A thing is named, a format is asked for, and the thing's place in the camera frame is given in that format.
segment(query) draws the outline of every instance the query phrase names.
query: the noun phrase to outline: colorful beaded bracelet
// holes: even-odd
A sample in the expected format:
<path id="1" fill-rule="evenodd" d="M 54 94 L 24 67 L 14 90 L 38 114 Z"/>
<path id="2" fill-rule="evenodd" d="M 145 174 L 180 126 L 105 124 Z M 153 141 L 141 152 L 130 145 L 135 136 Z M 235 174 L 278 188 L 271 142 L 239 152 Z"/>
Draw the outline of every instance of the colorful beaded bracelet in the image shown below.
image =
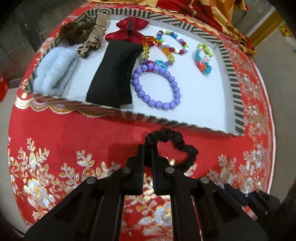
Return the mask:
<path id="1" fill-rule="evenodd" d="M 171 47 L 170 45 L 166 44 L 164 42 L 164 40 L 163 40 L 163 34 L 164 34 L 163 31 L 160 30 L 157 33 L 157 38 L 156 39 L 159 42 L 161 42 L 162 45 L 166 46 L 171 53 L 174 52 L 176 54 L 182 55 L 182 54 L 184 54 L 184 53 L 186 53 L 188 51 L 188 45 L 187 45 L 187 43 L 183 39 L 181 39 L 180 37 L 178 37 L 178 34 L 175 34 L 174 32 L 170 32 L 168 30 L 165 32 L 166 35 L 170 35 L 171 37 L 173 37 L 175 40 L 177 40 L 183 46 L 183 49 L 181 49 L 181 50 L 175 49 L 175 48 Z"/>
<path id="2" fill-rule="evenodd" d="M 204 51 L 206 56 L 202 59 L 200 57 L 200 52 Z M 213 55 L 210 52 L 209 47 L 206 44 L 199 44 L 197 46 L 197 50 L 195 53 L 195 58 L 194 58 L 194 62 L 196 64 L 196 66 L 198 67 L 198 69 L 203 73 L 203 74 L 210 74 L 212 71 L 212 67 L 209 64 L 209 57 L 212 57 Z"/>
<path id="3" fill-rule="evenodd" d="M 142 86 L 140 85 L 139 77 L 140 74 L 143 72 L 158 73 L 159 75 L 162 75 L 164 78 L 166 78 L 169 81 L 171 88 L 173 89 L 174 100 L 170 103 L 162 103 L 161 101 L 155 101 L 151 99 L 150 95 L 147 95 L 145 91 L 142 90 Z M 135 87 L 135 91 L 138 93 L 138 97 L 141 98 L 145 103 L 147 103 L 149 107 L 168 110 L 175 109 L 176 105 L 180 104 L 180 88 L 178 87 L 178 83 L 175 81 L 175 78 L 170 75 L 169 71 L 165 71 L 160 66 L 155 65 L 152 60 L 149 60 L 148 65 L 143 62 L 141 68 L 137 68 L 131 78 L 133 80 L 132 85 Z"/>
<path id="4" fill-rule="evenodd" d="M 156 65 L 159 65 L 160 67 L 164 68 L 165 70 L 168 69 L 168 66 L 172 65 L 175 62 L 175 57 L 171 54 L 171 52 L 169 51 L 169 49 L 165 46 L 163 46 L 161 44 L 161 42 L 159 42 L 155 37 L 153 36 L 146 36 L 146 38 L 142 41 L 142 46 L 143 46 L 143 58 L 144 59 L 148 59 L 149 58 L 149 46 L 150 43 L 152 43 L 153 45 L 158 46 L 161 51 L 166 55 L 166 57 L 168 58 L 168 61 L 164 62 L 162 60 L 156 60 L 154 63 Z"/>

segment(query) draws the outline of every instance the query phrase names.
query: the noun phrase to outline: black scrunchie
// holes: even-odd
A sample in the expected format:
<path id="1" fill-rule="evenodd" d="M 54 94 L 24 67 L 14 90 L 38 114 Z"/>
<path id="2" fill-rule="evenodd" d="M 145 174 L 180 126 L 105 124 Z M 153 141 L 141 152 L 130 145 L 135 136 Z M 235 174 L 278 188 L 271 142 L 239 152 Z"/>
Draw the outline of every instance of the black scrunchie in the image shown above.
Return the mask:
<path id="1" fill-rule="evenodd" d="M 186 172 L 193 165 L 193 162 L 198 154 L 198 150 L 192 145 L 186 145 L 180 132 L 176 132 L 168 128 L 165 131 L 149 133 L 145 137 L 145 153 L 150 153 L 151 149 L 148 147 L 157 144 L 159 141 L 168 142 L 169 140 L 173 143 L 176 149 L 186 152 L 189 155 L 183 163 L 175 166 L 175 168 L 181 170 L 182 172 Z"/>

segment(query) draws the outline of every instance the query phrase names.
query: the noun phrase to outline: purple bead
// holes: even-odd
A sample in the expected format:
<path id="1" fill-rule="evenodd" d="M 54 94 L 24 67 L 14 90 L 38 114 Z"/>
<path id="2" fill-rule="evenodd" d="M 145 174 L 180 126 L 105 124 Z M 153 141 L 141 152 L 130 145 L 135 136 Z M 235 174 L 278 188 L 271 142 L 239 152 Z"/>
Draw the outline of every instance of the purple bead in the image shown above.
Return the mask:
<path id="1" fill-rule="evenodd" d="M 163 103 L 161 101 L 157 101 L 155 103 L 155 107 L 156 107 L 156 109 L 161 109 L 163 107 Z"/>
<path id="2" fill-rule="evenodd" d="M 154 107 L 155 106 L 155 100 L 148 101 L 148 106 L 149 107 Z"/>
<path id="3" fill-rule="evenodd" d="M 170 83 L 173 82 L 173 81 L 175 81 L 175 77 L 170 76 L 170 77 L 168 78 L 168 81 L 169 81 Z"/>
<path id="4" fill-rule="evenodd" d="M 142 71 L 142 69 L 141 68 L 136 68 L 136 73 L 137 74 L 141 74 L 143 71 Z"/>
<path id="5" fill-rule="evenodd" d="M 134 79 L 134 80 L 131 82 L 131 84 L 132 84 L 133 86 L 135 86 L 135 85 L 137 85 L 137 84 L 139 84 L 139 83 L 140 83 L 139 79 Z"/>
<path id="6" fill-rule="evenodd" d="M 175 99 L 180 99 L 181 98 L 180 92 L 174 93 L 174 98 Z"/>
<path id="7" fill-rule="evenodd" d="M 143 65 L 141 66 L 141 70 L 142 70 L 143 72 L 145 72 L 147 69 L 148 69 L 148 66 L 147 66 L 147 65 L 143 64 Z"/>
<path id="8" fill-rule="evenodd" d="M 159 69 L 159 74 L 163 75 L 164 72 L 165 72 L 164 68 L 160 68 L 160 69 Z"/>
<path id="9" fill-rule="evenodd" d="M 139 76 L 139 74 L 137 74 L 137 73 L 134 73 L 132 76 L 131 76 L 131 78 L 134 80 L 134 79 L 138 79 L 140 76 Z"/>
<path id="10" fill-rule="evenodd" d="M 176 86 L 178 86 L 178 83 L 176 81 L 173 81 L 170 83 L 171 88 L 175 88 Z"/>
<path id="11" fill-rule="evenodd" d="M 168 110 L 170 108 L 169 103 L 163 103 L 163 110 Z"/>
<path id="12" fill-rule="evenodd" d="M 143 98 L 144 95 L 145 95 L 145 91 L 144 91 L 144 90 L 140 90 L 140 91 L 138 91 L 138 96 L 139 96 L 140 98 Z"/>
<path id="13" fill-rule="evenodd" d="M 176 87 L 174 87 L 174 88 L 173 88 L 173 92 L 174 92 L 174 93 L 180 92 L 180 88 L 179 88 L 179 87 L 177 87 L 177 86 L 176 86 Z"/>
<path id="14" fill-rule="evenodd" d="M 138 92 L 142 89 L 142 86 L 140 84 L 135 85 L 135 91 Z"/>
<path id="15" fill-rule="evenodd" d="M 148 69 L 153 69 L 154 65 L 152 63 L 148 64 Z"/>
<path id="16" fill-rule="evenodd" d="M 149 95 L 144 95 L 144 96 L 143 96 L 143 101 L 144 101 L 145 103 L 147 103 L 149 100 L 150 100 L 150 96 L 149 96 Z"/>
<path id="17" fill-rule="evenodd" d="M 176 98 L 176 99 L 174 99 L 174 103 L 175 103 L 176 105 L 179 105 L 179 104 L 181 103 L 181 101 L 180 101 L 180 99 Z"/>
<path id="18" fill-rule="evenodd" d="M 171 102 L 170 103 L 170 109 L 175 109 L 176 108 L 176 103 L 175 102 Z"/>
<path id="19" fill-rule="evenodd" d="M 158 65 L 155 65 L 155 66 L 153 67 L 152 72 L 153 72 L 153 73 L 158 73 L 159 70 L 160 70 L 160 67 L 159 67 Z"/>
<path id="20" fill-rule="evenodd" d="M 170 72 L 169 72 L 169 71 L 165 71 L 165 72 L 163 73 L 163 77 L 164 77 L 164 78 L 169 78 L 169 77 L 170 77 Z"/>

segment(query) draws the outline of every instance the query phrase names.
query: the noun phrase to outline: red bow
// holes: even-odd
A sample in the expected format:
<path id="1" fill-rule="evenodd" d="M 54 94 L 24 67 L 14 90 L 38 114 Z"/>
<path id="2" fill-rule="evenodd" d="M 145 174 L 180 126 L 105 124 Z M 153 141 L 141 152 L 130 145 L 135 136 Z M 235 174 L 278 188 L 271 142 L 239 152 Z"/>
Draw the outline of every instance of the red bow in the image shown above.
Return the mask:
<path id="1" fill-rule="evenodd" d="M 141 30 L 145 28 L 148 25 L 148 21 L 135 18 L 135 17 L 128 17 L 124 20 L 119 21 L 116 26 L 120 28 L 120 30 L 109 33 L 105 36 L 105 39 L 107 41 L 110 41 L 112 39 L 117 39 L 121 41 L 127 41 L 127 42 L 134 42 L 137 44 L 141 44 L 143 38 L 145 35 L 138 32 L 138 30 Z"/>

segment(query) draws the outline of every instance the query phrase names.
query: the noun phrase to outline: red tablecloth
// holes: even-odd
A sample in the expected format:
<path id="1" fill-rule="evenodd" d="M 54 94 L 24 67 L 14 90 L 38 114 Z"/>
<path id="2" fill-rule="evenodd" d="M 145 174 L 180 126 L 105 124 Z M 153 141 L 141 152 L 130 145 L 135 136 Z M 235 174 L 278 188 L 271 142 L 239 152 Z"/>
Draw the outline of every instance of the red tablecloth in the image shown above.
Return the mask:
<path id="1" fill-rule="evenodd" d="M 97 117 L 51 103 L 38 103 L 23 89 L 34 66 L 59 33 L 61 25 L 75 20 L 91 8 L 131 5 L 86 3 L 65 19 L 48 37 L 28 67 L 13 106 L 8 137 L 9 172 L 20 213 L 28 225 L 34 224 L 81 181 L 89 176 L 103 178 L 124 166 L 136 154 L 144 137 L 161 126 Z M 230 183 L 244 193 L 270 189 L 274 135 L 265 89 L 251 58 L 222 33 L 194 20 L 221 39 L 235 67 L 242 91 L 245 116 L 243 137 L 223 138 L 179 130 L 187 144 L 199 150 L 195 164 L 186 173 L 207 175 L 217 184 Z M 171 163 L 186 155 L 169 143 L 160 143 L 160 155 Z M 126 197 L 122 220 L 122 240 L 170 240 L 172 221 L 169 196 L 153 193 L 150 170 L 146 170 L 144 194 Z"/>

